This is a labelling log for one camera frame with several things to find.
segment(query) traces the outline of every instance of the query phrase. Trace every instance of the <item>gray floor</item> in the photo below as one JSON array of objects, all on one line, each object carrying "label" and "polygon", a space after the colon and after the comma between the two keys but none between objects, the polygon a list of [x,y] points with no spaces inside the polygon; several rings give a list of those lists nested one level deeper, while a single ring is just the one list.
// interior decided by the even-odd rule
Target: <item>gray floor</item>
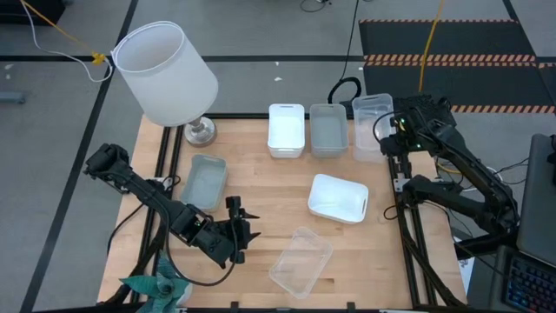
[{"label": "gray floor", "polygon": [[[359,18],[433,18],[439,0],[361,2]],[[513,0],[538,56],[556,56],[556,10],[551,0]],[[59,25],[96,50],[108,53],[116,43],[129,0],[76,0]],[[345,53],[354,1],[333,0],[325,10],[308,14],[297,0],[139,0],[134,29],[156,20],[179,23],[205,56],[342,55]],[[444,18],[508,18],[501,0],[447,0]],[[357,28],[352,54],[361,54]],[[39,28],[44,48],[86,55],[51,28]],[[0,55],[41,55],[26,26],[0,25]],[[220,82],[213,112],[263,112],[270,103],[323,103],[339,78],[342,63],[210,63]],[[360,63],[349,76],[362,77]],[[100,77],[104,69],[93,68]],[[75,63],[0,63],[0,90],[21,90],[25,105],[0,105],[0,305],[18,311],[44,244],[63,186],[76,157],[99,84],[90,83]],[[340,90],[337,99],[353,90]],[[101,143],[133,150],[141,111],[116,73],[110,85],[89,153]],[[532,134],[556,133],[549,115],[456,115],[459,130],[483,161],[501,168],[527,154]],[[504,174],[518,181],[523,170]],[[523,186],[514,186],[520,202]],[[116,220],[120,197],[107,186],[80,176],[35,310],[91,305],[101,283],[105,244]],[[464,222],[475,236],[480,230]],[[458,222],[454,227],[463,229]],[[488,276],[480,265],[470,300],[484,303]],[[77,281],[84,277],[86,283]]]}]

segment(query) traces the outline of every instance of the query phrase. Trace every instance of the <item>silver lamp base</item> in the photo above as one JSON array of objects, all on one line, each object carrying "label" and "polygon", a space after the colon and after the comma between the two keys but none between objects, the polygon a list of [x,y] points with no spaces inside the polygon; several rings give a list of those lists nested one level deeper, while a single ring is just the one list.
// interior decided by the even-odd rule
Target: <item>silver lamp base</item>
[{"label": "silver lamp base", "polygon": [[199,117],[185,125],[183,135],[194,147],[206,147],[216,139],[216,125],[206,117]]}]

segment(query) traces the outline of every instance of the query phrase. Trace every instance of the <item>wooden table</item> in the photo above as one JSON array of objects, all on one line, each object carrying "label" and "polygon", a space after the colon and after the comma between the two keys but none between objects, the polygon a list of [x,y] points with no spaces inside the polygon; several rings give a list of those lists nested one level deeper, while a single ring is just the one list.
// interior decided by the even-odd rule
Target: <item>wooden table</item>
[{"label": "wooden table", "polygon": [[[228,164],[224,196],[241,196],[242,206],[260,216],[251,221],[252,231],[260,231],[246,251],[246,262],[235,266],[231,276],[215,287],[194,287],[188,307],[229,308],[239,301],[246,308],[345,308],[355,302],[358,309],[411,308],[406,268],[397,221],[387,221],[382,213],[394,204],[387,163],[360,163],[352,147],[341,158],[317,159],[310,154],[310,138],[298,159],[273,159],[268,152],[268,120],[216,120],[218,137],[206,148],[182,144],[178,175],[182,177],[174,198],[179,198],[195,154],[219,156]],[[144,118],[139,130],[132,166],[143,177],[153,176],[162,127]],[[350,124],[350,138],[353,138]],[[410,155],[413,174],[435,177],[433,159],[426,153]],[[307,200],[316,174],[327,174],[369,188],[367,216],[362,223],[346,225],[311,215]],[[125,196],[118,222],[136,206],[134,196]],[[445,213],[433,206],[420,207],[430,262],[447,287],[466,301],[459,266],[453,250]],[[112,243],[99,301],[118,288],[118,278],[129,274],[136,263],[146,210],[118,233]],[[227,218],[225,202],[213,214],[215,220]],[[329,241],[334,253],[321,273],[310,296],[299,300],[268,277],[268,270],[287,247],[294,231],[305,226]],[[177,239],[170,242],[172,256],[184,275],[204,282],[224,274],[198,249],[188,248]],[[415,266],[420,283],[420,299],[426,302],[422,272]]]}]

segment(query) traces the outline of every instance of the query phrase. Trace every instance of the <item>plant leaf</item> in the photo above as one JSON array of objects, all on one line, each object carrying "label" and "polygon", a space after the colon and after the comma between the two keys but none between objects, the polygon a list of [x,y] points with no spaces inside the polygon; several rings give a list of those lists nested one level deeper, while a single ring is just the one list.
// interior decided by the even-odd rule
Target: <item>plant leaf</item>
[{"label": "plant leaf", "polygon": [[156,286],[163,295],[171,295],[174,291],[174,283],[161,273],[156,273]]},{"label": "plant leaf", "polygon": [[160,291],[156,286],[156,277],[152,276],[132,276],[120,279],[122,283],[127,284],[133,291],[139,292],[147,296],[158,297]]},{"label": "plant leaf", "polygon": [[177,278],[178,275],[175,273],[172,264],[168,260],[166,252],[162,251],[160,257],[158,258],[158,265],[156,266],[156,271],[161,273],[166,278]]},{"label": "plant leaf", "polygon": [[166,307],[164,307],[164,310],[162,310],[162,313],[174,313],[175,305],[177,304],[178,300],[180,300],[180,299],[179,298],[172,299],[172,301],[170,301],[170,303],[168,303],[168,305]]},{"label": "plant leaf", "polygon": [[162,313],[164,308],[166,308],[166,306],[170,302],[172,302],[171,296],[155,299],[155,302],[153,303],[152,313]]},{"label": "plant leaf", "polygon": [[141,308],[139,308],[136,313],[150,313],[153,310],[154,302],[154,298],[149,298],[149,300],[147,300],[147,302]]},{"label": "plant leaf", "polygon": [[189,285],[188,282],[180,278],[173,278],[172,283],[174,284],[174,291],[172,292],[173,298],[179,298],[185,292],[185,288]]}]

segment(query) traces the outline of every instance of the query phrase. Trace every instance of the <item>gray plastic bin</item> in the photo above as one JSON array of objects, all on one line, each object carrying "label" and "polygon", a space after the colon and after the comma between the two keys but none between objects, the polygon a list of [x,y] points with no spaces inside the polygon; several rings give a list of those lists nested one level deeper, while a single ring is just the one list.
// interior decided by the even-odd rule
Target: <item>gray plastic bin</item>
[{"label": "gray plastic bin", "polygon": [[205,212],[218,209],[226,185],[226,161],[214,156],[194,155],[182,202],[191,203]]},{"label": "gray plastic bin", "polygon": [[315,157],[339,157],[348,150],[348,118],[340,104],[313,104],[311,120],[311,153]]}]

